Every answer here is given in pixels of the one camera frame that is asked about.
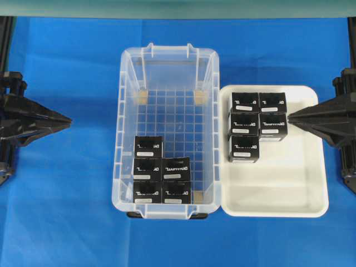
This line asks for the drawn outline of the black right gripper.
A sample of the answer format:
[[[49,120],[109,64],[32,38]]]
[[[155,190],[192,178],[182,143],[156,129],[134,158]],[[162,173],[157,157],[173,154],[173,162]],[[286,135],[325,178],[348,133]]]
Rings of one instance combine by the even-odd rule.
[[[331,101],[309,106],[288,115],[290,124],[341,147],[355,139],[355,94],[343,94]],[[306,122],[330,122],[332,110],[336,117],[335,132],[324,126]]]

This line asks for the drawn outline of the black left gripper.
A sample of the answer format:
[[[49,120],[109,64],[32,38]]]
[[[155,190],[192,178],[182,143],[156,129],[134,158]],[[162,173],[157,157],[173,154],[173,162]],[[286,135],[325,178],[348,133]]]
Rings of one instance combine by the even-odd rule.
[[[35,121],[32,117],[60,122]],[[1,141],[27,146],[33,141],[70,128],[72,119],[23,96],[1,96]]]

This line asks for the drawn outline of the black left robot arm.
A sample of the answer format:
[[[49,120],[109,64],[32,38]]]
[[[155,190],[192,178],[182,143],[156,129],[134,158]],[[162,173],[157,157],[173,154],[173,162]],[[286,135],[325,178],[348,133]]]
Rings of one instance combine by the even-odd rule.
[[[70,127],[72,120],[24,96],[20,72],[6,71],[14,17],[1,17],[1,184],[16,170],[19,147]]]

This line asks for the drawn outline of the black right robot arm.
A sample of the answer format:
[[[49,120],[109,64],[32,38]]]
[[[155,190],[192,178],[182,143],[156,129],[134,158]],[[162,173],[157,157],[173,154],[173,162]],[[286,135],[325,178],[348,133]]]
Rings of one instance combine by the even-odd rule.
[[[344,185],[355,192],[355,17],[348,18],[351,67],[333,79],[336,97],[288,116],[288,122],[338,148]]]

